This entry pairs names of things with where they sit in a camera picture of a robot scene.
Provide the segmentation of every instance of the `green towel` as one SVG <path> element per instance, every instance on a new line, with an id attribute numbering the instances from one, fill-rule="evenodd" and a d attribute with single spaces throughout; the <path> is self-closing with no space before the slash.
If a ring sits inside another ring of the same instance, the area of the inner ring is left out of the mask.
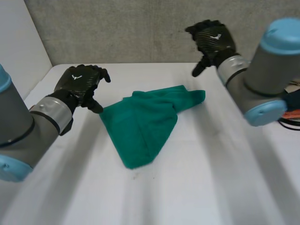
<path id="1" fill-rule="evenodd" d="M 169 138 L 180 111 L 200 104 L 205 91 L 177 87 L 148 92 L 134 91 L 131 97 L 104 108 L 100 117 L 127 168 L 151 163 Z"/>

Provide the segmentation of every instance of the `white logo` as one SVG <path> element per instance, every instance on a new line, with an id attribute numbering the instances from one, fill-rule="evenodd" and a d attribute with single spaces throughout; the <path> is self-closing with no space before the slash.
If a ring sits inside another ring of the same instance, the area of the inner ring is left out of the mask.
<path id="1" fill-rule="evenodd" d="M 212 37 L 212 36 L 210 36 L 210 37 L 213 39 L 219 40 L 221 36 L 222 36 L 222 34 L 218 34 L 216 37 Z"/>
<path id="2" fill-rule="evenodd" d="M 74 80 L 76 80 L 76 79 L 82 77 L 82 75 L 81 76 L 74 76 L 74 75 L 72 75 L 72 77 L 73 77 Z"/>

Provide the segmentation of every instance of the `cable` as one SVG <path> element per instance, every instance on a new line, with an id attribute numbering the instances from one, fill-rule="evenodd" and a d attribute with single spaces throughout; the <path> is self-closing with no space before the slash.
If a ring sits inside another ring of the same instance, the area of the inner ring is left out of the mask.
<path id="1" fill-rule="evenodd" d="M 288 126 L 285 125 L 285 124 L 288 124 L 288 125 L 291 125 L 291 126 L 300 127 L 300 122 L 298 122 L 298 121 L 280 118 L 280 119 L 278 120 L 278 123 L 279 123 L 281 126 L 283 126 L 284 128 L 286 128 L 286 129 L 294 130 L 294 131 L 300 131 L 300 128 L 297 129 L 297 128 L 288 127 Z"/>

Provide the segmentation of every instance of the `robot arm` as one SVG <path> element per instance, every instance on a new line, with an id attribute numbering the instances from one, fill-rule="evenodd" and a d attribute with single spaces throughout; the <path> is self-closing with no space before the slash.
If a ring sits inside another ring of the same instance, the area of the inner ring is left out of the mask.
<path id="1" fill-rule="evenodd" d="M 78 106 L 101 113 L 93 99 L 94 90 L 106 69 L 97 66 L 71 67 L 57 83 L 54 93 L 30 110 L 17 92 L 10 76 L 0 65 L 0 179 L 22 181 L 33 170 L 59 135 L 68 132 Z"/>
<path id="2" fill-rule="evenodd" d="M 207 25 L 204 21 L 203 26 L 202 23 L 186 30 L 204 54 L 193 76 L 205 67 L 216 66 L 221 82 L 250 125 L 262 126 L 278 120 L 286 111 L 282 100 L 284 88 L 300 71 L 300 20 L 274 21 L 263 35 L 251 63 L 236 53 L 223 24 Z"/>

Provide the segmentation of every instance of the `white tabletop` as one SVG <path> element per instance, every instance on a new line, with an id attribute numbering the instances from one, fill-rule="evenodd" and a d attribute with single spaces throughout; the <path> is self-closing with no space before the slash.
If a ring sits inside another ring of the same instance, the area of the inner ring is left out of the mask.
<path id="1" fill-rule="evenodd" d="M 69 66 L 53 67 L 26 105 L 52 93 Z M 213 68 L 193 78 L 193 63 L 99 66 L 112 79 L 96 91 L 102 106 L 181 84 L 205 90 L 206 99 L 180 113 L 153 163 L 135 170 L 124 167 L 100 117 L 78 108 L 1 224 L 300 224 L 300 132 L 276 122 L 250 127 Z"/>

